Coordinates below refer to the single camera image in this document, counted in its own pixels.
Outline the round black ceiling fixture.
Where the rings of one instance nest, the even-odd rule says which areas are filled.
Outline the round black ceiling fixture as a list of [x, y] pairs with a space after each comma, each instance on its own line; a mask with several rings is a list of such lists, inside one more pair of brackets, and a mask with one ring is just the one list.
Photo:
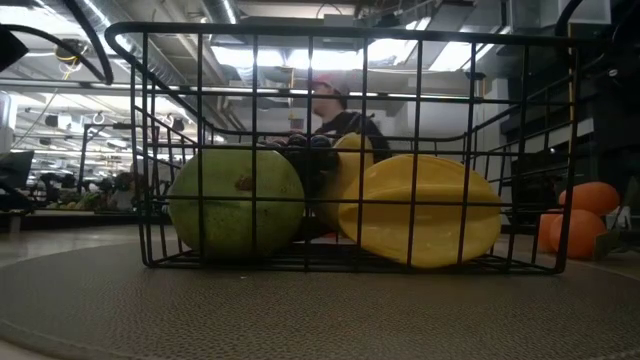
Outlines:
[[54, 50], [54, 56], [62, 64], [68, 66], [77, 66], [81, 63], [79, 57], [76, 54], [84, 55], [89, 49], [89, 42], [74, 38], [62, 39], [62, 42], [66, 47], [56, 46]]

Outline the dark computer monitor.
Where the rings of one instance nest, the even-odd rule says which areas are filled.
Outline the dark computer monitor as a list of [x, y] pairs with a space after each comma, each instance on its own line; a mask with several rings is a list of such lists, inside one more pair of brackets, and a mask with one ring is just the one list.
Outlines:
[[35, 152], [0, 153], [0, 190], [8, 193], [26, 186]]

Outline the white container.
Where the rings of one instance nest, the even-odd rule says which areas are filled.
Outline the white container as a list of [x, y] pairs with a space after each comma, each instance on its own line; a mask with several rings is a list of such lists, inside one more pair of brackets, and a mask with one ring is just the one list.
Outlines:
[[618, 206], [611, 213], [609, 227], [611, 229], [630, 230], [632, 228], [630, 207], [626, 205]]

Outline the orange tangerine cluster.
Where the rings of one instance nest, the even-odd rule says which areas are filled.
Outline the orange tangerine cluster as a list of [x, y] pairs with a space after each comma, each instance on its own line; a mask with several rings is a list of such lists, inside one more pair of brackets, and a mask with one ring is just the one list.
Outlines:
[[[588, 182], [573, 187], [572, 210], [569, 222], [567, 256], [571, 259], [590, 259], [594, 255], [594, 241], [606, 232], [602, 217], [620, 204], [616, 189], [604, 182]], [[538, 250], [555, 253], [559, 248], [563, 210], [540, 216]]]

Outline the yellow vertical pipe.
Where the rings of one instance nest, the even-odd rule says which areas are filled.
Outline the yellow vertical pipe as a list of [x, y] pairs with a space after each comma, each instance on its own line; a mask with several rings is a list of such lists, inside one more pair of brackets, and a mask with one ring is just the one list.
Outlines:
[[571, 79], [568, 82], [568, 92], [567, 92], [567, 98], [568, 98], [568, 111], [569, 111], [569, 115], [568, 115], [568, 149], [567, 149], [567, 153], [568, 155], [572, 155], [573, 154], [573, 131], [575, 128], [575, 86], [574, 86], [574, 77], [573, 77], [573, 71], [569, 70], [569, 75], [571, 77]]

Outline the green pear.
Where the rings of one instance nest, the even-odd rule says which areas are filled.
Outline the green pear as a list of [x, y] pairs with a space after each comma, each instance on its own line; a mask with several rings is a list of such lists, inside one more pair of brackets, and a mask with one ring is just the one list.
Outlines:
[[273, 150], [206, 149], [168, 195], [178, 237], [208, 258], [269, 256], [292, 240], [305, 211], [296, 170]]

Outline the person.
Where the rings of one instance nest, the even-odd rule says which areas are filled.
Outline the person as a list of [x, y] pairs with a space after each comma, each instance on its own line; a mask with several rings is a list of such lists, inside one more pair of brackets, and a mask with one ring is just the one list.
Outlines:
[[314, 131], [315, 134], [343, 136], [349, 133], [364, 133], [371, 146], [377, 149], [373, 154], [375, 163], [392, 156], [389, 143], [375, 122], [363, 113], [348, 110], [347, 96], [350, 94], [350, 88], [344, 74], [317, 75], [311, 81], [311, 90], [316, 95], [333, 95], [333, 98], [312, 100], [312, 113], [322, 121]]

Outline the black background station frame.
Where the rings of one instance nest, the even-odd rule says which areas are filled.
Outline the black background station frame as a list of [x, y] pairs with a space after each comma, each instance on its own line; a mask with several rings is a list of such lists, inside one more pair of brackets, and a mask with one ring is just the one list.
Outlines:
[[122, 148], [122, 151], [116, 152], [102, 152], [97, 151], [94, 154], [98, 156], [106, 156], [106, 157], [123, 157], [125, 155], [131, 155], [133, 159], [134, 168], [137, 168], [137, 160], [142, 159], [143, 165], [145, 168], [148, 167], [150, 161], [154, 163], [159, 163], [160, 158], [156, 155], [151, 156], [148, 153], [146, 148], [142, 148], [138, 146], [138, 142], [136, 139], [137, 130], [143, 131], [142, 125], [136, 125], [132, 123], [113, 123], [113, 124], [95, 124], [95, 123], [86, 123], [83, 125], [83, 136], [82, 136], [82, 146], [80, 150], [80, 165], [78, 172], [78, 180], [76, 184], [76, 190], [78, 193], [82, 192], [83, 185], [85, 184], [85, 165], [86, 165], [86, 157], [87, 155], [91, 155], [92, 152], [87, 150], [88, 144], [93, 141], [95, 138], [99, 140], [117, 140], [115, 135], [104, 135], [104, 129], [115, 129], [119, 131], [129, 131], [129, 136], [120, 137], [120, 140], [129, 140], [130, 146], [123, 145], [122, 147], [118, 145], [118, 148]]

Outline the dark purple grape bunch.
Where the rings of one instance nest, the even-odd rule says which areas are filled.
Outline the dark purple grape bunch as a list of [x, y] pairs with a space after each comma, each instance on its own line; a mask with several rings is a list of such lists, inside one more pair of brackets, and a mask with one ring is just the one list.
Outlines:
[[323, 189], [330, 171], [336, 170], [339, 157], [331, 151], [331, 139], [322, 134], [306, 137], [291, 133], [286, 138], [262, 141], [261, 145], [274, 148], [295, 169], [307, 197], [315, 198]]

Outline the round grey placemat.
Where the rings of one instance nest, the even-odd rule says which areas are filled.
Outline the round grey placemat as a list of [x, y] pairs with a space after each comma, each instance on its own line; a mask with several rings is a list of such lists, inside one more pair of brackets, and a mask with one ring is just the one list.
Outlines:
[[71, 359], [640, 360], [640, 281], [149, 269], [125, 244], [1, 267], [0, 338]]

